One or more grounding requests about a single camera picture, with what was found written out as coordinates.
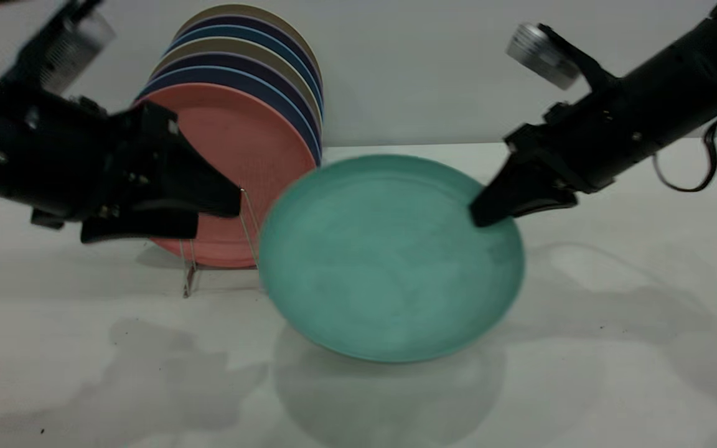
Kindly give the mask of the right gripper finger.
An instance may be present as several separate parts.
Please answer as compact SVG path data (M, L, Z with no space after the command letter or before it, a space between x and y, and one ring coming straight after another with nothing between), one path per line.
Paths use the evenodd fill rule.
M552 212L578 206L578 198L572 191L546 191L527 196L514 207L514 217L521 218L535 213Z
M514 217L514 207L523 199L546 191L572 191L550 168L534 161L518 161L510 156L489 185L471 203L471 219L486 228Z

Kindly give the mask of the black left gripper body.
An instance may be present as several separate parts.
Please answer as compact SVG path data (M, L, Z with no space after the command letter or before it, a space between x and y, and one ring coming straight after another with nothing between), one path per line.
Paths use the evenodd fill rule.
M83 102L89 139L101 162L94 168L83 218L114 218L156 210L177 210L171 155L179 149L177 114L145 101L108 114Z

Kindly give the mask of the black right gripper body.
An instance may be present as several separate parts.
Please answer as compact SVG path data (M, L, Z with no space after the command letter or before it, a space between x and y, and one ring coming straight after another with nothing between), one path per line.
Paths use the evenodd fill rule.
M630 95L590 93L554 104L541 124L523 124L505 142L507 181L600 191L630 168Z

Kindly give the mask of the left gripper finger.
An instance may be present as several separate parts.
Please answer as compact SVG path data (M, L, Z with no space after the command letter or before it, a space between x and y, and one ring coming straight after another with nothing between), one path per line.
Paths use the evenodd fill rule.
M82 224L80 241L92 244L102 241L161 238L191 239L197 235L199 213L183 210L148 210L120 213L107 218L96 217Z
M147 208L236 217L241 188L223 175L187 140L164 145L154 156L148 176Z

